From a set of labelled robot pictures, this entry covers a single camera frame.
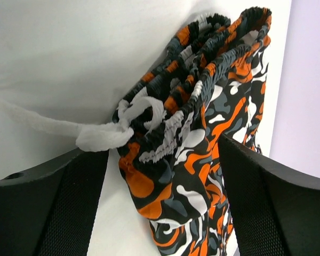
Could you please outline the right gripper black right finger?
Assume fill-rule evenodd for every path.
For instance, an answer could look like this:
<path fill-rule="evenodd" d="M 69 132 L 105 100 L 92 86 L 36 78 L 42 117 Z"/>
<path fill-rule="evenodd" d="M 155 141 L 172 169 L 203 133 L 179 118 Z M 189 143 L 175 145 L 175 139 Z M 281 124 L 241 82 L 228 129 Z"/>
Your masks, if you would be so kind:
<path fill-rule="evenodd" d="M 320 255 L 320 178 L 222 134 L 219 159 L 241 255 Z"/>

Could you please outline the black orange camouflage shorts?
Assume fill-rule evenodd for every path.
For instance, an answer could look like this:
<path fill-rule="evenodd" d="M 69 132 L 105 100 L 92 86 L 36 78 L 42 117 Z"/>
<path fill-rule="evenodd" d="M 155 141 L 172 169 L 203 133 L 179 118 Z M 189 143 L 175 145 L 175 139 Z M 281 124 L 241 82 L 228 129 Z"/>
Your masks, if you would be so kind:
<path fill-rule="evenodd" d="M 39 115 L 0 99 L 0 110 L 36 130 L 76 138 L 83 151 L 117 149 L 118 166 L 161 255 L 226 255 L 233 220 L 218 138 L 261 151 L 271 10 L 231 22 L 198 18 L 169 42 L 163 62 L 118 103 L 107 124 Z"/>

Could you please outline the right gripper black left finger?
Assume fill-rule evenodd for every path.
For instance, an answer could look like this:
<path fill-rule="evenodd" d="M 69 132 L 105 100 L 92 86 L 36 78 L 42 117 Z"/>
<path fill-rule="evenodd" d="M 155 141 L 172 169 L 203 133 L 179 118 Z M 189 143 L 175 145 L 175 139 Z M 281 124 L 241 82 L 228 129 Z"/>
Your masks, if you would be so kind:
<path fill-rule="evenodd" d="M 0 179 L 0 255 L 86 255 L 108 156 L 75 149 Z"/>

